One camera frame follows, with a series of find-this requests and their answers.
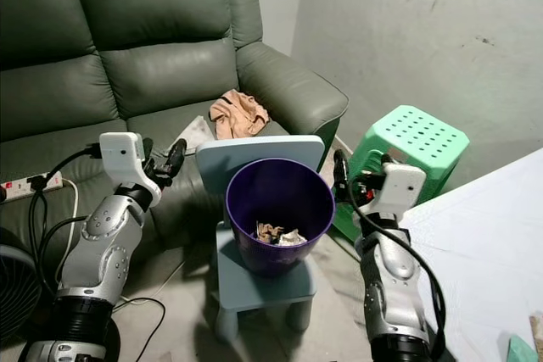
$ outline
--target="chair leg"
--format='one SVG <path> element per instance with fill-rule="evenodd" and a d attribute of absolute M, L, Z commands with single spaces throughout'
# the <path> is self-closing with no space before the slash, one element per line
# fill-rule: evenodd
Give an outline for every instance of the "chair leg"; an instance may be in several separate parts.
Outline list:
<path fill-rule="evenodd" d="M 287 324 L 294 331 L 305 331 L 311 321 L 313 299 L 290 304 L 287 310 Z"/>
<path fill-rule="evenodd" d="M 215 323 L 215 335 L 224 343 L 231 343 L 238 336 L 238 313 L 219 309 Z"/>

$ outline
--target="stool top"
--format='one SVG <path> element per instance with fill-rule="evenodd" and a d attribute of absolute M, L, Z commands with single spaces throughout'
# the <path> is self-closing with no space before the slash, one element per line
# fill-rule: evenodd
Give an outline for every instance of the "stool top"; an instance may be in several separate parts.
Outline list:
<path fill-rule="evenodd" d="M 315 295 L 316 282 L 311 273 L 315 264 L 311 256 L 285 275 L 266 279 L 245 269 L 232 229 L 223 222 L 217 226 L 216 238 L 219 297 L 223 309 L 236 312 L 260 309 L 304 301 Z"/>
<path fill-rule="evenodd" d="M 324 153 L 319 136 L 257 136 L 215 140 L 196 149 L 196 163 L 208 192 L 224 194 L 232 177 L 258 159 L 291 159 L 316 171 Z"/>

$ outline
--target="trash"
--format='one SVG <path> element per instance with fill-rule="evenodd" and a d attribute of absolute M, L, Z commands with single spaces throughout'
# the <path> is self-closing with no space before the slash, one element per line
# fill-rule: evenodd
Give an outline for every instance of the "trash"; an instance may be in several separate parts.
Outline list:
<path fill-rule="evenodd" d="M 292 232 L 289 233 L 283 233 L 279 237 L 279 243 L 278 246 L 294 246 L 294 245 L 301 245 L 302 243 L 306 243 L 307 239 L 302 237 L 297 229 L 294 229 Z"/>
<path fill-rule="evenodd" d="M 281 226 L 273 226 L 256 221 L 256 236 L 263 243 L 269 243 L 277 246 L 295 246 L 307 242 L 297 229 L 289 233 L 283 233 Z"/>

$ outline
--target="power strip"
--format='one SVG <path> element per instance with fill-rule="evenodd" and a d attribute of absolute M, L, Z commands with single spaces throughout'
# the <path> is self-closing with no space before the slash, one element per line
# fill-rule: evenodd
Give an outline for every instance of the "power strip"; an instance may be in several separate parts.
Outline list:
<path fill-rule="evenodd" d="M 6 200 L 7 201 L 13 201 L 14 199 L 20 199 L 24 197 L 29 197 L 30 195 L 34 194 L 34 191 L 31 190 L 31 182 L 30 180 L 34 178 L 35 175 L 32 177 L 26 177 L 21 178 L 20 180 L 15 181 L 6 181 L 3 182 L 1 185 L 6 190 Z M 62 175 L 60 174 L 60 171 L 57 171 L 53 178 L 49 180 L 48 184 L 43 188 L 43 191 L 50 191 L 50 190 L 56 190 L 57 188 L 62 188 Z"/>

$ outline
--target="white cord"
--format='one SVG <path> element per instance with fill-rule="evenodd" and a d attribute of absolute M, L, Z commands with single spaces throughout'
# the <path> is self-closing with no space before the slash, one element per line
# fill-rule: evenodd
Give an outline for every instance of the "white cord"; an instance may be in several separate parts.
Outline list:
<path fill-rule="evenodd" d="M 159 289 L 154 292 L 152 295 L 150 296 L 145 296 L 145 297 L 149 297 L 149 298 L 155 298 L 155 296 L 158 296 L 160 294 L 160 292 L 162 291 L 162 289 L 166 286 L 166 284 L 168 284 L 168 282 L 171 280 L 171 278 L 183 267 L 183 265 L 185 264 L 187 260 L 183 260 L 177 267 L 175 270 L 173 270 L 170 274 L 170 276 L 166 279 L 166 281 L 164 283 L 162 283 L 162 286 L 159 287 Z M 125 296 L 120 296 L 120 298 L 122 298 L 123 300 L 125 301 L 131 301 L 128 297 L 125 297 Z M 145 303 L 147 303 L 149 300 L 141 300 L 141 301 L 133 301 L 131 302 L 131 304 L 133 305 L 144 305 Z"/>
<path fill-rule="evenodd" d="M 74 193 L 76 195 L 74 199 L 74 211 L 72 213 L 72 218 L 75 218 L 77 216 L 77 207 L 79 205 L 79 191 L 77 190 L 77 185 L 72 181 L 68 180 L 67 178 L 63 178 L 62 181 L 67 182 L 74 188 Z M 54 272 L 54 279 L 59 282 L 59 272 L 60 269 L 62 269 L 62 265 L 66 261 L 66 258 L 68 257 L 68 253 L 70 252 L 71 247 L 71 241 L 74 238 L 74 229 L 75 229 L 76 223 L 72 222 L 70 227 L 70 236 L 68 237 L 68 244 L 66 245 L 66 250 L 64 251 L 64 255 L 62 256 L 62 259 L 60 260 L 59 266 L 57 266 L 57 270 Z"/>

